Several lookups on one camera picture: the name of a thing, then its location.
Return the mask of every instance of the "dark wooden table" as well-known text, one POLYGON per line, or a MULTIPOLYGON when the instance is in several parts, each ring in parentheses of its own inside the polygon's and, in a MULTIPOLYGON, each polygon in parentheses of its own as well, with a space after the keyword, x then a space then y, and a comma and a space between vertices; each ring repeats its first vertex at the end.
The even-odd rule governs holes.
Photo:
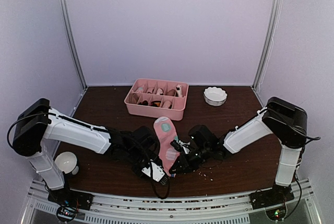
MULTIPOLYGON (((205 124, 217 136, 221 136, 249 120, 261 108, 250 87, 224 87, 228 99, 221 107, 211 107, 204 102, 204 88, 189 88, 184 117, 181 121, 174 122, 180 139, 188 140, 187 133, 196 124, 205 124)), ((133 131, 142 125, 153 129, 155 119, 128 114, 123 101, 129 89, 130 87, 90 87, 74 118, 121 130, 133 131)), ((205 163, 206 167, 220 163, 212 169, 201 168, 193 173, 171 178, 170 197, 219 195, 271 187, 276 176, 280 150, 277 138, 273 135, 266 136, 230 159, 205 163)), ((64 151, 75 153, 81 165, 79 173, 69 180, 72 188, 127 196, 154 196, 150 182, 136 177, 129 164, 61 143, 57 153, 64 151)), ((157 184, 157 189, 160 194, 164 194, 166 187, 157 184)))

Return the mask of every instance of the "pink sock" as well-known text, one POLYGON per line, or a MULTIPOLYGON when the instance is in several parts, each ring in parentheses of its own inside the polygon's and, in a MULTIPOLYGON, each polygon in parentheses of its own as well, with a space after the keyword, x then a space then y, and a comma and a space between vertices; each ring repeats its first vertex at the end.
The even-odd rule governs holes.
POLYGON ((160 117, 154 122, 153 127, 160 141, 159 158, 162 160, 163 169, 168 176, 171 176, 169 170, 180 155, 171 146, 174 139, 178 140, 175 126, 169 118, 160 117))

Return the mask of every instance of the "vertical metal post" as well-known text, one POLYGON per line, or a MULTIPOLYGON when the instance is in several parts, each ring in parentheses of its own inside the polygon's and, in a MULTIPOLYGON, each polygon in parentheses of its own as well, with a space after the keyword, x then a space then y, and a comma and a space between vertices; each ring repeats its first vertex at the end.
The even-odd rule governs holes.
POLYGON ((69 16, 68 16, 66 0, 59 0, 59 1, 60 1, 61 8, 62 8, 63 19, 64 19, 64 24, 65 24, 65 31, 66 31, 68 45, 69 45, 69 48, 70 48, 70 51, 71 51, 71 56, 72 56, 77 74, 79 76, 81 86, 82 86, 83 90, 85 90, 87 88, 87 84, 86 84, 86 81, 85 81, 84 74, 82 72, 82 68, 81 68, 81 65, 80 65, 79 58, 78 58, 77 49, 76 49, 76 46, 75 46, 75 43, 74 43, 72 28, 71 28, 70 21, 69 21, 69 16))
POLYGON ((256 92, 259 89, 259 85, 263 77, 263 72, 265 71, 267 59, 270 54, 273 32, 278 22, 278 15, 279 15, 280 7, 281 7, 281 1, 282 0, 272 0, 271 14, 270 14, 270 19, 269 19, 269 25, 268 25, 267 35, 265 39, 265 44, 262 50, 259 67, 258 67, 256 76, 255 76, 254 83, 253 83, 253 89, 256 92))

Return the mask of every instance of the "white bowl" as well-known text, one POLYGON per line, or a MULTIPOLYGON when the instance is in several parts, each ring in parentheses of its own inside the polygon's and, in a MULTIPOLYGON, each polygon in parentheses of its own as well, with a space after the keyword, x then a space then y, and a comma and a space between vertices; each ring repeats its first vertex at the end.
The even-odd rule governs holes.
POLYGON ((228 94, 221 88, 208 87, 204 90, 205 102, 214 107, 223 105, 228 97, 228 94))
POLYGON ((79 162, 72 152, 63 152, 54 160, 57 167, 66 175, 72 176, 79 172, 79 162))

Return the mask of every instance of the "white wall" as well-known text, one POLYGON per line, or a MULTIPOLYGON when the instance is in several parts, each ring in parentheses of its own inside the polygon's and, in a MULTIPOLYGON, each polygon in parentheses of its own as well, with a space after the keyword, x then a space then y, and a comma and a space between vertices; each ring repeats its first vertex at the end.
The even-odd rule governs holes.
POLYGON ((252 85, 272 0, 67 0, 89 85, 252 85))
POLYGON ((308 134, 300 174, 309 178, 326 223, 334 205, 334 0, 283 0, 273 49, 260 86, 266 103, 278 96, 304 108, 308 134))
POLYGON ((34 173, 7 129, 38 98, 70 113, 81 87, 58 0, 0 0, 0 222, 16 223, 34 173))

